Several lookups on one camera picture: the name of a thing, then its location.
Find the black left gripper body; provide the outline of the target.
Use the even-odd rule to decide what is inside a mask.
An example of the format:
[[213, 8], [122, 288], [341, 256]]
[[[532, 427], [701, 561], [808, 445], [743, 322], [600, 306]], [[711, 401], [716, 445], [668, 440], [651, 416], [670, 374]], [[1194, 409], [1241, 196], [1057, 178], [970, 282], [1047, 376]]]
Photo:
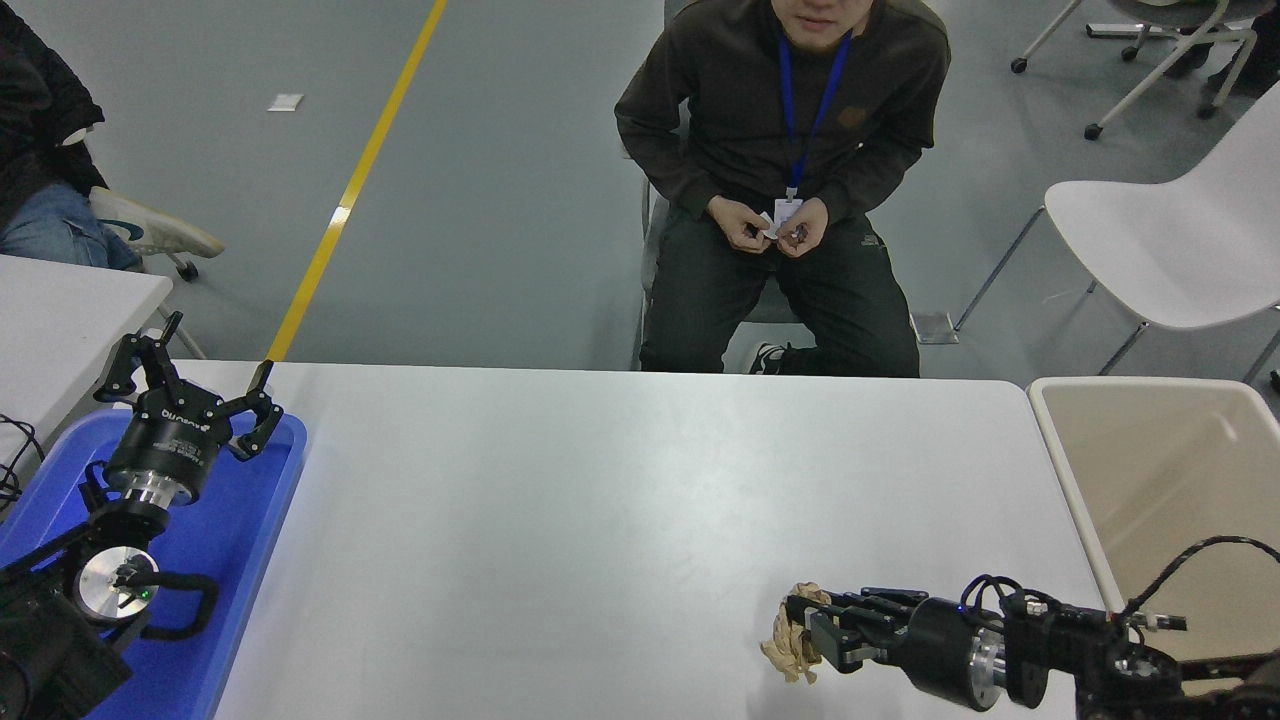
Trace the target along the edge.
[[179, 498], [200, 497], [230, 439], [230, 421], [207, 414], [204, 401], [174, 404], [163, 393], [142, 395], [108, 460], [108, 487], [123, 495], [137, 480], [160, 477], [177, 484]]

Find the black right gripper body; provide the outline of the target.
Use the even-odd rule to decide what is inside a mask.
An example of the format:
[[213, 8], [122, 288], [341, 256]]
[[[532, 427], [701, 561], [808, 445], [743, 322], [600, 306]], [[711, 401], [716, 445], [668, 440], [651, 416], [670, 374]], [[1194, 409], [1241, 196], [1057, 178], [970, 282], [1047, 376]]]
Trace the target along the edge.
[[986, 711], [984, 642], [956, 602], [929, 597], [919, 603], [893, 648], [893, 664], [916, 689]]

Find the person's left hand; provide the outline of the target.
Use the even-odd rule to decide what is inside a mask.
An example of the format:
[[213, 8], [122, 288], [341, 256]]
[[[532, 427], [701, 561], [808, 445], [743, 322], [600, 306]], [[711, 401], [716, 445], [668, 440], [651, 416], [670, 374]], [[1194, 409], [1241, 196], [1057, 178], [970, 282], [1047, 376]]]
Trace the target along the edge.
[[820, 245], [829, 213], [820, 199], [808, 199], [787, 213], [776, 231], [776, 246], [786, 258], [801, 258]]

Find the person's right hand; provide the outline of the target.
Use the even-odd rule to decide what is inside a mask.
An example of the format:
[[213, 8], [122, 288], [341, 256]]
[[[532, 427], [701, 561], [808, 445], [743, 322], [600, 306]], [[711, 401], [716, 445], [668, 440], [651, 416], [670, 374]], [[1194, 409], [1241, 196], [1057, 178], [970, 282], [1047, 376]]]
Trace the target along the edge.
[[731, 249], [763, 254], [772, 245], [765, 234], [771, 222], [742, 202], [717, 195], [708, 201], [707, 214], [723, 232]]

